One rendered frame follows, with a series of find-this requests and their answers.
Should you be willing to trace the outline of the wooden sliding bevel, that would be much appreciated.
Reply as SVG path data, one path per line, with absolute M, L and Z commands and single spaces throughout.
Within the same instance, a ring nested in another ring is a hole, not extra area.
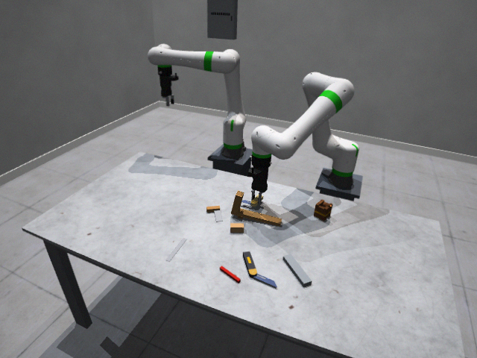
M 250 204 L 252 207 L 255 207 L 258 204 L 259 195 L 257 195 L 252 201 L 243 200 L 243 203 Z M 251 203 L 250 203 L 251 202 Z

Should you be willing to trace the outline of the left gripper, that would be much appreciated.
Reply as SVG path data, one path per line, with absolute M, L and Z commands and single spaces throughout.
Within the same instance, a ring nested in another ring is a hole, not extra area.
M 260 204 L 262 200 L 262 193 L 268 189 L 268 167 L 272 164 L 271 156 L 269 158 L 258 158 L 252 155 L 250 158 L 253 165 L 253 167 L 251 167 L 248 171 L 248 176 L 253 178 L 251 185 L 251 200 L 255 198 L 255 191 L 259 191 L 258 204 Z

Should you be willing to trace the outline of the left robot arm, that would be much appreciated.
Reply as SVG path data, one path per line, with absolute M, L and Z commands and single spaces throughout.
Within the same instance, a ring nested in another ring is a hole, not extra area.
M 308 110 L 283 133 L 264 125 L 255 128 L 251 135 L 252 155 L 258 158 L 274 155 L 286 160 L 312 134 L 314 150 L 333 159 L 328 181 L 339 187 L 352 186 L 359 146 L 332 135 L 329 124 L 329 119 L 353 98 L 352 83 L 347 79 L 312 72 L 303 79 L 303 91 Z

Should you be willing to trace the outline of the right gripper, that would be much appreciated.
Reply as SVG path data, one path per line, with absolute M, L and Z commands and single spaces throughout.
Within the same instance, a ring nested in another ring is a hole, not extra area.
M 172 67 L 158 67 L 158 75 L 160 79 L 161 96 L 166 99 L 166 106 L 169 107 L 169 97 L 167 96 L 171 96 L 171 104 L 174 104 L 174 95 L 172 95 L 171 92 L 171 81 L 177 81 L 179 78 L 177 73 L 172 75 Z

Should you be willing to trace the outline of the tan rectangular block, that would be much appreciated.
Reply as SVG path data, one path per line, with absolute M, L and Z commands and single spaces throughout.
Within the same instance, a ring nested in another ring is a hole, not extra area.
M 244 223 L 230 223 L 231 233 L 244 233 Z

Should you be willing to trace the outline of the red flat bar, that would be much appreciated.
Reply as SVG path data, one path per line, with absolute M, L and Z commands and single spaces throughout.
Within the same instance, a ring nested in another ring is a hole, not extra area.
M 220 270 L 225 273 L 226 275 L 228 275 L 229 277 L 231 277 L 232 279 L 234 279 L 234 281 L 236 281 L 237 283 L 241 282 L 241 279 L 239 279 L 238 277 L 236 277 L 233 273 L 231 273 L 230 271 L 228 271 L 227 269 L 225 269 L 223 266 L 220 267 Z

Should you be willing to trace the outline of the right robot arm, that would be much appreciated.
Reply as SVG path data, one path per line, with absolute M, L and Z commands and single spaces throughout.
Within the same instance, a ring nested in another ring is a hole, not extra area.
M 226 158 L 240 158 L 246 147 L 243 129 L 246 122 L 241 97 L 240 57 L 237 51 L 227 49 L 216 51 L 176 51 L 166 44 L 153 47 L 148 52 L 148 60 L 158 67 L 185 66 L 209 72 L 224 74 L 227 90 L 227 116 L 223 126 L 224 148 L 221 154 Z M 235 116 L 234 116 L 235 115 Z M 244 120 L 244 121 L 243 121 Z

